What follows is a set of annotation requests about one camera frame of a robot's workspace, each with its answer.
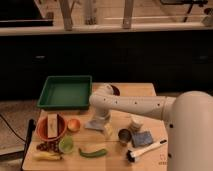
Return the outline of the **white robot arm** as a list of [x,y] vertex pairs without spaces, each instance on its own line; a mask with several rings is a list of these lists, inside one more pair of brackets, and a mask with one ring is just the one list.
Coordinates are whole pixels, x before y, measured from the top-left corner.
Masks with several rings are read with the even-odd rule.
[[167,171],[213,171],[213,96],[201,91],[178,97],[116,96],[115,88],[105,84],[89,102],[97,117],[117,110],[167,122]]

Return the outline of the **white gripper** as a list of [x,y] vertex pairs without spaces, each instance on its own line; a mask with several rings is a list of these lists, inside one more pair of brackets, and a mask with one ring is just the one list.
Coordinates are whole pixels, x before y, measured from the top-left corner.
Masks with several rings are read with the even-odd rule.
[[96,121],[98,123],[107,123],[104,125],[104,135],[106,137],[110,137],[113,134],[113,127],[109,122],[111,115],[110,114],[106,114],[106,115],[96,115]]

